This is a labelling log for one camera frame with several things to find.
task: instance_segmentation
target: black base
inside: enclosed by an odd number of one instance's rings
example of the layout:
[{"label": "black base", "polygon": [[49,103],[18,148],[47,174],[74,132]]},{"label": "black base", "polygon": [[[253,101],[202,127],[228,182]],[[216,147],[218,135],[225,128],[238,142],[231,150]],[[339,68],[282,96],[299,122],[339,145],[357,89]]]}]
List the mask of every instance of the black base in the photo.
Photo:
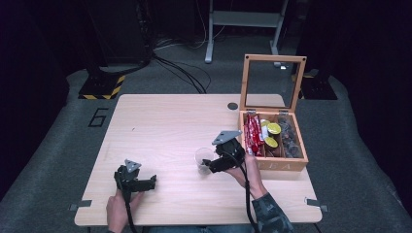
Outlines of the black base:
[{"label": "black base", "polygon": [[337,100],[328,81],[320,81],[316,78],[304,78],[300,87],[304,99]]},{"label": "black base", "polygon": [[99,72],[98,75],[89,75],[79,95],[111,95],[117,87],[120,74]]}]

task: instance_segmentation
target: white metal stand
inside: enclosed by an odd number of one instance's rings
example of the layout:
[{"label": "white metal stand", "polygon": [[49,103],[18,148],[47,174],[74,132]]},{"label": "white metal stand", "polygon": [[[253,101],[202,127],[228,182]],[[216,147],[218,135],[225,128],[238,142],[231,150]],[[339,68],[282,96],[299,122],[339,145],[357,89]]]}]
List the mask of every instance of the white metal stand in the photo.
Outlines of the white metal stand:
[{"label": "white metal stand", "polygon": [[270,41],[272,54],[278,55],[278,41],[281,32],[282,24],[285,17],[286,7],[289,0],[283,0],[282,10],[280,13],[248,13],[248,12],[225,12],[214,11],[213,0],[209,0],[209,42],[206,49],[205,62],[212,62],[214,35],[214,25],[231,25],[231,26],[253,26],[253,27],[273,27],[276,28],[275,36]]}]

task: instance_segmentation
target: person's hand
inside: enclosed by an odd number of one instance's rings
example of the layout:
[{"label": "person's hand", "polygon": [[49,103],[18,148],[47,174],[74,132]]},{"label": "person's hand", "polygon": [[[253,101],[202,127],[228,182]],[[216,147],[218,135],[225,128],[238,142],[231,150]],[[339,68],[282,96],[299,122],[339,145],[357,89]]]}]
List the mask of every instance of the person's hand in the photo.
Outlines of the person's hand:
[{"label": "person's hand", "polygon": [[[254,199],[258,199],[267,193],[266,188],[261,181],[260,169],[258,168],[258,161],[253,155],[245,154],[245,162],[242,164],[248,174],[249,186],[251,188],[251,195]],[[237,168],[229,168],[226,170],[240,185],[245,187],[245,176],[242,170]]]},{"label": "person's hand", "polygon": [[[145,192],[138,192],[130,199],[130,212],[132,214],[136,212],[144,194]],[[128,223],[126,206],[120,190],[117,189],[116,195],[109,197],[106,212],[109,230],[120,233]]]}]

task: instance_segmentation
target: person's arm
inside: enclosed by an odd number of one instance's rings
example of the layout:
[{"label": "person's arm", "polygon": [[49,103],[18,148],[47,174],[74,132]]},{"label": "person's arm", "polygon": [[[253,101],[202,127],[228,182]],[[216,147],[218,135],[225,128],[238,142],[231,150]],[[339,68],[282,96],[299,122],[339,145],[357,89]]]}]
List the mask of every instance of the person's arm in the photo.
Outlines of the person's arm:
[{"label": "person's arm", "polygon": [[[130,212],[136,212],[145,192],[138,192],[130,199]],[[121,233],[128,223],[127,210],[121,191],[117,189],[116,195],[109,197],[106,206],[108,233]]]},{"label": "person's arm", "polygon": [[[248,174],[251,195],[255,199],[252,201],[252,205],[255,209],[260,232],[293,232],[293,226],[288,217],[263,185],[257,159],[246,154],[243,166]],[[245,176],[240,168],[231,168],[226,172],[245,187]]]}]

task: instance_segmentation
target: camouflage sleeve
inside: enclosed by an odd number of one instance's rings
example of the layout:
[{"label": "camouflage sleeve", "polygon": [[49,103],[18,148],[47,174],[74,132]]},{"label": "camouflage sleeve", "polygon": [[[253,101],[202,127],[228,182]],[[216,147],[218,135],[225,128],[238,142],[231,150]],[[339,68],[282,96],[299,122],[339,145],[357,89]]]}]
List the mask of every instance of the camouflage sleeve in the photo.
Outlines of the camouflage sleeve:
[{"label": "camouflage sleeve", "polygon": [[252,201],[257,215],[257,225],[261,233],[293,232],[288,217],[278,206],[270,193]]}]

